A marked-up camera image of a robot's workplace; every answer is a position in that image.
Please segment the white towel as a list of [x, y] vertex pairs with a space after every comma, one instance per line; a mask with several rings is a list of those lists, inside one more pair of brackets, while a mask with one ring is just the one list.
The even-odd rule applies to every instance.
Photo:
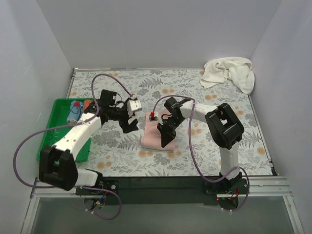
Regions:
[[242, 57], [225, 57], [208, 61], [199, 83], [208, 89], [214, 85], [231, 80], [241, 92], [249, 95], [254, 89], [255, 76], [253, 63]]

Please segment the green plastic tray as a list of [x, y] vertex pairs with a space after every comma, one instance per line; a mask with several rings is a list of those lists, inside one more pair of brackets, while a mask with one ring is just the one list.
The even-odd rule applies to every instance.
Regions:
[[[84, 102], [86, 100], [93, 99], [89, 98], [58, 98], [55, 100], [52, 107], [52, 111], [47, 123], [46, 128], [53, 128], [56, 126], [67, 125], [67, 118], [70, 114], [70, 107], [72, 102]], [[63, 129], [56, 129], [52, 131], [45, 132], [39, 147], [37, 154], [37, 161], [40, 158], [40, 151], [44, 146], [52, 146], [54, 143], [62, 139], [69, 131], [70, 127]], [[84, 146], [81, 148], [80, 152], [77, 155], [76, 162], [82, 163], [87, 162], [89, 158], [89, 150], [91, 145], [91, 139], [88, 139]]]

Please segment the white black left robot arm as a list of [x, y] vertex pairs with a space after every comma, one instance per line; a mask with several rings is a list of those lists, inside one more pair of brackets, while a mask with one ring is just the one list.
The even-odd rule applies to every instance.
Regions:
[[138, 130], [138, 120], [134, 116], [141, 111], [141, 102], [132, 95], [118, 107], [116, 96], [117, 92], [102, 90], [100, 98], [94, 99], [85, 108], [79, 121], [65, 136], [52, 146], [41, 149], [41, 182], [66, 191], [78, 186], [96, 187], [100, 184], [102, 174], [77, 168], [76, 158], [91, 136], [110, 120], [118, 122], [125, 134]]

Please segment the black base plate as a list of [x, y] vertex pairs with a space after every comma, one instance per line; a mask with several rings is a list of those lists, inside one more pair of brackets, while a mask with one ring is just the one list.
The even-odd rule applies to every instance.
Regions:
[[241, 178], [239, 180], [222, 180], [218, 183], [209, 183], [204, 181], [202, 183], [203, 191], [208, 195], [236, 195], [246, 194], [248, 190], [247, 180]]
[[100, 180], [93, 188], [97, 190], [84, 189], [82, 187], [77, 187], [75, 195], [104, 195], [106, 192], [100, 191], [98, 189], [106, 189], [114, 193], [118, 193], [119, 181], [118, 180]]

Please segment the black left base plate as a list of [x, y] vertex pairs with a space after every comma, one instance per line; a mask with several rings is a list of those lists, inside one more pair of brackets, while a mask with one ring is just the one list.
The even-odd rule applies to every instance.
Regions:
[[114, 193], [118, 193], [119, 181], [118, 180], [100, 180], [93, 188], [97, 190], [84, 189], [82, 187], [77, 187], [75, 195], [104, 195], [106, 192], [100, 191], [98, 189], [106, 189]]

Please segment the blue rolled towel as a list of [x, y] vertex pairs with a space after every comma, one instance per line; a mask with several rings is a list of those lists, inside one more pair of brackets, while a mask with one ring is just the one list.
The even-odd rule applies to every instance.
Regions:
[[83, 112], [83, 103], [81, 101], [73, 100], [70, 104], [69, 115], [67, 117], [67, 124], [75, 124], [79, 121]]

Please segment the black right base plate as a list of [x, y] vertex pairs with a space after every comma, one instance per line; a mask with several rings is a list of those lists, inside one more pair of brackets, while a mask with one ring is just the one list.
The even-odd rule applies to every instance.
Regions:
[[248, 190], [247, 180], [241, 178], [239, 180], [222, 180], [218, 183], [209, 183], [204, 181], [202, 183], [203, 191], [208, 195], [236, 195], [246, 194]]

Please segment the pink towel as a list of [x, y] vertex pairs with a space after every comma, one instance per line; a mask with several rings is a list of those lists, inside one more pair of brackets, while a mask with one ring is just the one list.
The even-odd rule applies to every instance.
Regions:
[[161, 147], [161, 134], [157, 129], [158, 121], [149, 120], [150, 113], [145, 116], [145, 130], [141, 138], [141, 145], [143, 148], [159, 151], [174, 151], [176, 148], [175, 141], [171, 141], [164, 148]]

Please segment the aluminium frame rail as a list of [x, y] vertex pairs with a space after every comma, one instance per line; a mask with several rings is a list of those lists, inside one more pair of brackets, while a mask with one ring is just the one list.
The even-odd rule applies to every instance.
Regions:
[[[203, 180], [198, 176], [187, 177], [108, 177], [106, 180], [118, 180], [118, 195], [122, 192], [202, 192]], [[289, 182], [282, 176], [252, 176], [249, 178], [249, 196], [290, 196]], [[230, 195], [216, 194], [217, 197]]]

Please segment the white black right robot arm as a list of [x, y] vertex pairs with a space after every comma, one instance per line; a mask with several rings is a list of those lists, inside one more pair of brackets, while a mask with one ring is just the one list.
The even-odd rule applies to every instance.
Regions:
[[176, 100], [175, 95], [165, 96], [164, 107], [169, 111], [169, 117], [151, 112], [150, 120], [157, 120], [157, 129], [161, 135], [161, 147], [164, 148], [176, 137], [176, 128], [186, 119], [204, 122], [208, 125], [215, 144], [219, 147], [221, 169], [218, 179], [208, 179], [201, 172], [198, 164], [194, 166], [207, 185], [217, 192], [230, 192], [238, 188], [242, 179], [238, 163], [238, 147], [242, 140], [244, 127], [232, 108], [227, 103], [221, 105], [198, 104], [193, 98], [182, 97]]

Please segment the orange rolled towel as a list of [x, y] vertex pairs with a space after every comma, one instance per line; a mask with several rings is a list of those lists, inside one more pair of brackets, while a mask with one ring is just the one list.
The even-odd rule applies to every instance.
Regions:
[[83, 111], [85, 111], [88, 106], [93, 102], [93, 100], [87, 99], [83, 102]]

